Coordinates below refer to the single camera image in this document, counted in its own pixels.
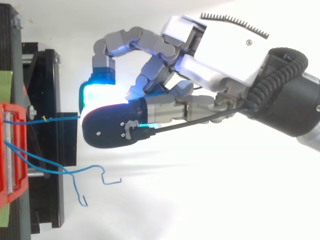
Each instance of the black metal frame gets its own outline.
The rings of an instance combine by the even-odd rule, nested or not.
[[[62,113],[60,109],[59,65],[52,49],[38,51],[35,43],[23,43],[23,54],[33,54],[30,64],[23,65],[24,86],[30,104],[36,109],[35,120],[74,117],[77,112]],[[27,128],[28,151],[65,167],[77,164],[77,120],[48,122]],[[35,165],[39,161],[30,159]],[[47,169],[58,171],[56,166]],[[39,224],[51,223],[60,228],[65,221],[62,175],[29,178],[31,233],[40,233]]]

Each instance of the red plastic holder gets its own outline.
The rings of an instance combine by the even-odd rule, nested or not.
[[[26,121],[26,109],[22,106],[0,103],[0,209],[19,198],[29,187],[28,165],[5,144],[12,144],[27,151],[27,127],[4,123]]]

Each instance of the metal bolt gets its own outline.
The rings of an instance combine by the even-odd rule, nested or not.
[[[12,25],[18,30],[23,29],[23,27],[22,27],[22,19],[21,19],[21,16],[19,14],[14,15],[14,17],[12,19]]]
[[[251,45],[252,45],[252,40],[248,39],[248,40],[246,41],[246,44],[247,44],[248,46],[251,46]]]
[[[29,106],[28,108],[28,115],[30,120],[33,120],[37,115],[37,110],[35,110],[34,106]]]
[[[56,64],[61,64],[61,57],[60,57],[60,55],[55,55],[55,56],[54,56],[54,61],[55,61]]]

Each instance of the coiled black cable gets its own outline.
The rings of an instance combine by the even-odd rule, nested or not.
[[[301,75],[308,67],[307,57],[297,50],[279,47],[271,49],[269,54],[290,62],[269,76],[262,78],[255,86],[249,89],[243,105],[246,109],[259,111],[268,103],[277,90],[290,80]]]

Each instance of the blue wire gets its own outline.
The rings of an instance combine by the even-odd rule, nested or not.
[[[33,157],[35,159],[38,159],[40,161],[43,161],[45,163],[49,163],[49,164],[52,164],[52,165],[55,165],[55,164],[58,164],[54,161],[50,161],[50,160],[47,160],[43,157],[40,157],[40,156],[37,156],[37,155],[34,155],[30,152],[27,152],[27,151],[24,151],[23,149],[15,146],[15,145],[12,145],[10,142],[7,142],[7,141],[4,141],[6,145],[9,145],[11,147],[13,147],[14,149],[18,150],[19,152],[22,152],[24,154],[27,154],[28,156],[30,157]],[[58,174],[58,175],[65,175],[65,174],[77,174],[77,173],[81,173],[83,171],[86,171],[86,170],[89,170],[89,169],[92,169],[92,168],[101,168],[102,169],[102,173],[101,173],[101,178],[102,178],[102,182],[104,185],[112,185],[112,184],[119,184],[119,183],[122,183],[122,179],[120,178],[120,181],[115,181],[115,182],[111,182],[111,183],[106,183],[105,182],[105,178],[104,178],[104,174],[106,173],[106,170],[103,166],[101,165],[91,165],[91,166],[88,166],[88,167],[85,167],[85,168],[81,168],[79,170],[75,170],[75,171],[66,171],[66,172],[61,172],[61,171],[52,171],[52,170],[47,170],[47,169],[42,169],[42,171],[44,173],[48,173],[48,174]]]
[[[40,171],[40,172],[46,173],[46,171],[45,171],[46,169],[43,169],[43,168],[41,168],[41,167],[37,167],[37,166],[33,165],[31,162],[27,161],[19,152],[17,152],[17,150],[19,151],[19,148],[18,148],[18,147],[12,145],[11,143],[9,143],[9,142],[7,142],[7,141],[5,141],[5,144],[8,146],[8,148],[10,148],[18,157],[20,157],[20,158],[21,158],[26,164],[28,164],[30,167],[32,167],[32,168],[34,168],[34,169],[36,169],[36,170],[38,170],[38,171]],[[75,176],[74,176],[72,173],[69,173],[68,170],[65,169],[62,165],[60,165],[60,164],[58,164],[58,163],[56,163],[56,162],[54,162],[54,161],[46,160],[46,161],[43,161],[43,162],[49,163],[49,164],[52,164],[52,165],[55,165],[55,166],[57,166],[57,167],[60,167],[60,168],[62,168],[67,174],[70,174],[70,175],[72,176],[73,186],[74,186],[75,192],[76,192],[76,194],[77,194],[77,196],[78,196],[78,201],[79,201],[80,205],[83,206],[83,207],[88,207],[88,203],[87,203],[86,198],[85,198],[84,195],[83,195],[82,197],[83,197],[83,200],[84,200],[85,204],[83,204],[83,203],[81,202],[80,194],[79,194],[79,191],[78,191],[78,188],[77,188]]]
[[[32,125],[32,124],[43,124],[48,122],[58,122],[58,121],[66,121],[66,120],[77,120],[80,116],[68,116],[68,117],[57,117],[57,118],[49,118],[46,120],[35,120],[35,121],[7,121],[4,120],[3,122],[6,124],[14,124],[14,125]]]

